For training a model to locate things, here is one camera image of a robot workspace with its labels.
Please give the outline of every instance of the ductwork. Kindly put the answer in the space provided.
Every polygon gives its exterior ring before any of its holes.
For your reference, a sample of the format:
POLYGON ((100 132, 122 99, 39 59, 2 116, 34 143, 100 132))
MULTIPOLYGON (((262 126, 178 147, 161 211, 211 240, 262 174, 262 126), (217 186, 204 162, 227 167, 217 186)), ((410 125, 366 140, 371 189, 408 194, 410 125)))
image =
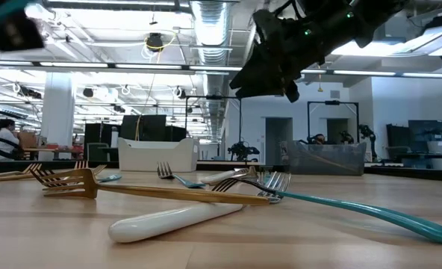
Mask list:
MULTIPOLYGON (((197 43, 204 46, 224 46, 228 40, 228 28, 231 4, 218 1, 192 1, 191 8, 195 16, 195 33, 197 43)), ((226 65, 227 51, 223 49, 200 49, 199 60, 203 65, 226 65)), ((205 95, 225 95, 224 77, 222 75, 203 75, 203 89, 205 95)), ((223 102, 209 102, 211 132, 213 139, 220 134, 222 120, 219 118, 220 107, 223 102)))

